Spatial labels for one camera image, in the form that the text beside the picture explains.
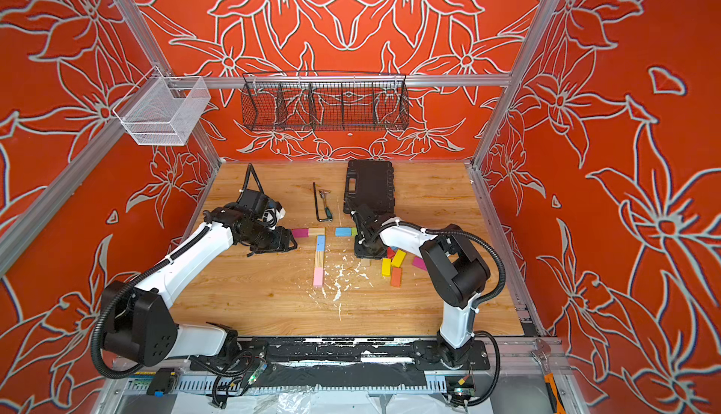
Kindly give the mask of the green handled ratchet wrench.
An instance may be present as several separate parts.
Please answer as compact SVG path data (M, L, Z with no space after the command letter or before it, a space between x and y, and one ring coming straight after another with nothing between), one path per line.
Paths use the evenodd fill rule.
M322 189L318 190L318 194L323 202L323 209L325 213L325 219L324 222L331 222L333 220L332 211L330 210L330 207L328 206L328 194L329 191L325 191Z

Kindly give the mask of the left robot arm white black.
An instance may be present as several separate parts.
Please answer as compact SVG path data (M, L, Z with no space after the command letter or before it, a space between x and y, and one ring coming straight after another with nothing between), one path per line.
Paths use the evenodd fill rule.
M297 250L291 230L280 225L284 217L284 207L265 193L249 164L236 201L204 211L197 230L160 262L103 290L90 336L98 373L122 379L167 358L187 357L215 376L238 376L242 350L236 330L215 323L178 324L170 310L208 264L236 245L247 247L250 256Z

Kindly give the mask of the light blue block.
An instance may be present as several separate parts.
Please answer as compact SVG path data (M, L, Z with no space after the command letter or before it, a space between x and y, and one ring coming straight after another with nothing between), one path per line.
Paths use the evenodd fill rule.
M352 237L353 229L351 227L337 227L335 228L336 237Z

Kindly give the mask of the natural wood block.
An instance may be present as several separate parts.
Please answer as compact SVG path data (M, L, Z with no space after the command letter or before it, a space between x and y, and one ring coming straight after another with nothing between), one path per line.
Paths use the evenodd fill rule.
M321 269L323 271L325 266L325 253L323 251L315 252L314 269Z
M312 227L308 229L308 235L310 237L325 236L326 228L324 227Z

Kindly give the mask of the pink block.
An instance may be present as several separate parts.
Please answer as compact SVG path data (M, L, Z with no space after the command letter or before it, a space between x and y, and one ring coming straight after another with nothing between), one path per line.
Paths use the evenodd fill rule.
M322 288L322 286L324 284L324 274L325 274L325 271L323 268L315 268L314 269L313 286L315 288Z

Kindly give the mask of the orange handled tool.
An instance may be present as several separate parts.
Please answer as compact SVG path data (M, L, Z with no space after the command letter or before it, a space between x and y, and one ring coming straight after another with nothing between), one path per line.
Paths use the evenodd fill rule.
M554 414L566 414L567 411L563 406L563 401L561 400L561 395L553 374L549 373L544 375L544 381L546 384L546 391L548 392L548 400L552 412Z

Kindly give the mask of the yellow block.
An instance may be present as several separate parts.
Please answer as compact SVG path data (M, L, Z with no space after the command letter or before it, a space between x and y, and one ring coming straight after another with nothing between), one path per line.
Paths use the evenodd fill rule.
M394 254L394 257L392 258L392 261L391 261L392 267L393 268L401 268L405 261L406 256L407 256L406 252L404 252L402 250L398 250Z
M390 277L392 275L392 260L390 260L390 258L383 258L381 263L381 274L384 277Z

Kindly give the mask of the yellow block upper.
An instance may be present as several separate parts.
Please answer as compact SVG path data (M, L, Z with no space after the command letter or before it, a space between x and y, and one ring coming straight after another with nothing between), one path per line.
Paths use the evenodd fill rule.
M405 261L406 256L407 256L406 252L404 252L402 250L398 250L394 254L394 257L392 258L392 261L391 261L392 267L393 268L401 268Z

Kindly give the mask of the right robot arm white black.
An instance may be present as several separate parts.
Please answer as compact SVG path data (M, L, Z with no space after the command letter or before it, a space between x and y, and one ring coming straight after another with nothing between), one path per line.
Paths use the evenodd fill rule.
M483 351L478 337L487 339L495 355L489 386L476 394L460 378L448 388L445 402L469 409L490 399L501 376L498 340L488 331L474 329L481 304L498 297L506 284L506 269L499 254L484 239L456 224L433 229L406 222L390 214L378 215L368 206L349 211L357 228L355 250L380 252L390 248L422 258L431 283L443 302L442 322L436 340L416 341L413 351L418 364L439 365L447 370L467 370L473 376L471 357Z

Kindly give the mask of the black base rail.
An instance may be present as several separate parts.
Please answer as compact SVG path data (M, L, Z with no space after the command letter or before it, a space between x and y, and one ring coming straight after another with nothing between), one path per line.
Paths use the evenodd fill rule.
M267 363L295 366L403 364L418 370L486 371L489 353L482 341L460 351L443 351L435 336L240 337L240 350L250 350Z

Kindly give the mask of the black hex key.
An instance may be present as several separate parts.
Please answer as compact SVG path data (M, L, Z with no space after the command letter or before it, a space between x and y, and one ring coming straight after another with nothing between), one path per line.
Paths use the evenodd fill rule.
M315 200L315 217L317 217L317 222L324 223L324 218L321 217L321 211L318 206L318 198L320 197L318 194L317 185L313 183L313 191L314 191L314 200Z

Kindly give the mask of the magenta block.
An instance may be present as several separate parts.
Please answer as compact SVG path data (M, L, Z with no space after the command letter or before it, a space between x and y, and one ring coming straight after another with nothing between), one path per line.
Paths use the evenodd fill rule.
M411 263L411 265L417 269L420 269L421 271L427 271L427 267L424 263L424 260L419 257L415 257Z
M308 238L309 230L307 228L296 228L292 230L292 234L296 239Z

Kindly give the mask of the black plastic tool case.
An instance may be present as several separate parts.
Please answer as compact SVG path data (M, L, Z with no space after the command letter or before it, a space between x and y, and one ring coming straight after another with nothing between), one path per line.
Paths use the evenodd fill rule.
M375 214L394 213L394 167L391 162L347 162L344 213L349 214L361 205L366 205Z

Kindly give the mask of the yellow block lower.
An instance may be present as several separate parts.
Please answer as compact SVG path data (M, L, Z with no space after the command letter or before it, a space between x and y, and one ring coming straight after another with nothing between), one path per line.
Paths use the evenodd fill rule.
M390 258L383 258L381 263L381 274L384 277L390 277L392 275L392 260L390 260Z

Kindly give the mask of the orange block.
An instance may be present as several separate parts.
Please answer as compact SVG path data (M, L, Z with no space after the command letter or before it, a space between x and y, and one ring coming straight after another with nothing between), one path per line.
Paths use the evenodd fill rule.
M401 268L392 267L391 286L394 286L395 288L399 288L401 286L402 274L403 274L403 271Z

